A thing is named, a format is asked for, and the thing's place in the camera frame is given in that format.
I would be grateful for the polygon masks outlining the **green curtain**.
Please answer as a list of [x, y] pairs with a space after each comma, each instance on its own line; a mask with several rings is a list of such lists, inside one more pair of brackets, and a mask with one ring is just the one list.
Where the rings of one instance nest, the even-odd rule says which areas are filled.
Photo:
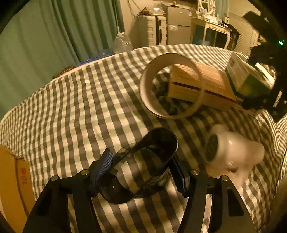
[[1, 1], [1, 115], [123, 29], [119, 1]]

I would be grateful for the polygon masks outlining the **white vanity table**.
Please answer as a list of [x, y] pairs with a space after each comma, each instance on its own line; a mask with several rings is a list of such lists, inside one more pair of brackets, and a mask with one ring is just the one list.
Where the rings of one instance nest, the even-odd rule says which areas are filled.
[[239, 36], [230, 24], [229, 1], [197, 1], [192, 9], [191, 44], [233, 51]]

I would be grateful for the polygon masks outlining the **cardboard box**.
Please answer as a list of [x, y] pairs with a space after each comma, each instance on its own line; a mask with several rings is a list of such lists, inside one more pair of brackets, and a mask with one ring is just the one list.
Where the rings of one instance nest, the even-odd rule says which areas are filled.
[[35, 204], [28, 162], [1, 146], [1, 214], [15, 232], [22, 232]]

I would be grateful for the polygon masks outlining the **clear water bottle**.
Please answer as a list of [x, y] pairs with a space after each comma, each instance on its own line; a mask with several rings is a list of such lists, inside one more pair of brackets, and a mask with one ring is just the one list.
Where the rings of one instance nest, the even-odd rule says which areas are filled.
[[112, 51], [114, 54], [122, 52], [130, 52], [133, 50], [131, 40], [126, 36], [125, 32], [118, 33], [112, 44]]

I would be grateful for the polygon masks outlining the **white suitcase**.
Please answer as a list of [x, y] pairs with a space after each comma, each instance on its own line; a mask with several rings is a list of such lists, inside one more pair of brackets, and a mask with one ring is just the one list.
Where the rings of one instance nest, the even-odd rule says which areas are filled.
[[139, 19], [141, 47], [167, 44], [167, 24], [164, 16], [143, 16]]

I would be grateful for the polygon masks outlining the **wooden box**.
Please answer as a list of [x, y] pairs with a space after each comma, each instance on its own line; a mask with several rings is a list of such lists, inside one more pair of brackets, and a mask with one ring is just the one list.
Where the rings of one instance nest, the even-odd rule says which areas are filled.
[[171, 66], [168, 97], [196, 102], [204, 87], [202, 105], [224, 111], [236, 107], [238, 101], [226, 73], [204, 63], [195, 64], [201, 78], [192, 68], [180, 64]]

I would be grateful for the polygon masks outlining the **checkered bed cover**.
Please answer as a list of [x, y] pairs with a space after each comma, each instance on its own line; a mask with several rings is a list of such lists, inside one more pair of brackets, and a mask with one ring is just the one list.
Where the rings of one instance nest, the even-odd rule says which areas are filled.
[[1, 124], [1, 144], [29, 163], [34, 195], [52, 175], [70, 177], [98, 159], [106, 148], [118, 151], [156, 127], [178, 138], [178, 156], [204, 170], [205, 135], [224, 124], [265, 147], [239, 193], [258, 231], [269, 217], [276, 186], [286, 174], [286, 118], [274, 122], [268, 112], [249, 116], [237, 109], [221, 112], [201, 107], [188, 119], [166, 121], [142, 105], [138, 85], [145, 66], [156, 56], [179, 53], [224, 70], [231, 51], [199, 45], [147, 47], [88, 64], [36, 91]]

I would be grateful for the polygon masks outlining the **green white carton box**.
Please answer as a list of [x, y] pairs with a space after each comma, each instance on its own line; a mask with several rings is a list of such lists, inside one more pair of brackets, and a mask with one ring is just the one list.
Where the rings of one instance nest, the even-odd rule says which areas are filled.
[[275, 79], [256, 63], [252, 66], [242, 54], [233, 52], [225, 69], [234, 94], [242, 99], [253, 99], [270, 94]]

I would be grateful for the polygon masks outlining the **black glossy tray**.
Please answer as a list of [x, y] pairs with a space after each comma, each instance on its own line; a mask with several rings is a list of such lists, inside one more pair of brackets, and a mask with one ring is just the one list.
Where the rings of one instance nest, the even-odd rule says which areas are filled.
[[169, 178], [168, 163], [177, 149], [178, 139], [171, 130], [149, 131], [113, 156], [109, 168], [97, 179], [100, 194], [108, 202], [122, 204], [159, 192]]

